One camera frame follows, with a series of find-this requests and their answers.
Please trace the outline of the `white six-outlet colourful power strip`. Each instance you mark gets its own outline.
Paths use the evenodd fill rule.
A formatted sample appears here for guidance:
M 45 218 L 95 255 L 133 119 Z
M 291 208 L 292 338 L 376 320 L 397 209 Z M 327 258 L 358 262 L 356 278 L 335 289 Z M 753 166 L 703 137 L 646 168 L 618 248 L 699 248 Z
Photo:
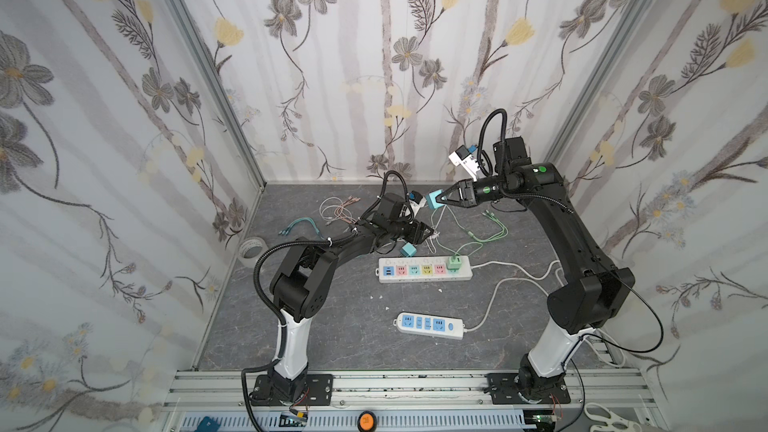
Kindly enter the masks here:
M 473 277 L 469 258 L 458 273 L 447 270 L 448 256 L 381 258 L 376 269 L 380 283 L 420 283 L 435 281 L 468 281 Z

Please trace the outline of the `white power strip blue outlets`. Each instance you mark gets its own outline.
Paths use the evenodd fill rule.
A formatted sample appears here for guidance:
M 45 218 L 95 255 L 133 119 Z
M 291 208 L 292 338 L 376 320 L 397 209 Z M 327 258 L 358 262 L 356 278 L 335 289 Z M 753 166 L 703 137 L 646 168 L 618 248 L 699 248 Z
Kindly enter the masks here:
M 461 319 L 414 312 L 399 313 L 394 325 L 405 334 L 443 339 L 462 340 L 465 333 Z

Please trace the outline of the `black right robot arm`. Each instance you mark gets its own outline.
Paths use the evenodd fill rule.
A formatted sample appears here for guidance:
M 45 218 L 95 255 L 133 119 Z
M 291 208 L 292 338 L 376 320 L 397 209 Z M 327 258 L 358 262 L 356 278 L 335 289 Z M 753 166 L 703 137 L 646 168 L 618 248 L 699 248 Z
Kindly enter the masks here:
M 472 208 L 504 198 L 531 211 L 562 267 L 565 285 L 547 296 L 548 324 L 533 349 L 521 359 L 518 394 L 538 402 L 564 385 L 566 364 L 589 333 L 616 316 L 635 283 L 601 250 L 574 211 L 564 179 L 551 163 L 534 163 L 520 137 L 494 145 L 494 173 L 464 179 L 441 192 L 436 201 Z

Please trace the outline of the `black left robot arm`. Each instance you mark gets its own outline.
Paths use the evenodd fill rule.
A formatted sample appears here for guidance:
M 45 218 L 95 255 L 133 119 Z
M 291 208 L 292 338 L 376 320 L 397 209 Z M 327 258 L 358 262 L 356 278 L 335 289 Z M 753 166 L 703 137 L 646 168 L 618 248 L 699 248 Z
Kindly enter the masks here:
M 253 406 L 256 392 L 248 376 L 264 372 L 270 398 L 288 405 L 308 388 L 308 340 L 312 319 L 325 304 L 337 269 L 387 244 L 420 245 L 434 228 L 418 220 L 408 198 L 382 193 L 346 233 L 322 240 L 299 238 L 268 248 L 257 260 L 252 280 L 259 299 L 277 318 L 276 354 L 271 362 L 240 373 L 250 424 L 261 429 Z

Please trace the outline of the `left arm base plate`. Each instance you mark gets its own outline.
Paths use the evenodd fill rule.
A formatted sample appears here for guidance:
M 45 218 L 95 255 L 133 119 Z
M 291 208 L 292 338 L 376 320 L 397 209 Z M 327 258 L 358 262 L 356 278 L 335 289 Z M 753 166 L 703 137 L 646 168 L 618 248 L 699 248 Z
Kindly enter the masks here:
M 259 375 L 249 389 L 252 406 L 329 406 L 333 393 L 332 374 L 303 374 L 288 380 L 278 374 Z

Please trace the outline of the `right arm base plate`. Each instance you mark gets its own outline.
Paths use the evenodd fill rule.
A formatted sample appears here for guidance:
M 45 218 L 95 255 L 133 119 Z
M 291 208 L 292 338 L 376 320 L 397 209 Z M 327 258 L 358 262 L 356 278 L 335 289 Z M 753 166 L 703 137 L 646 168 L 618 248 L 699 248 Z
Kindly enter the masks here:
M 563 374 L 541 378 L 524 372 L 489 373 L 483 392 L 494 405 L 558 405 L 570 404 L 571 398 Z

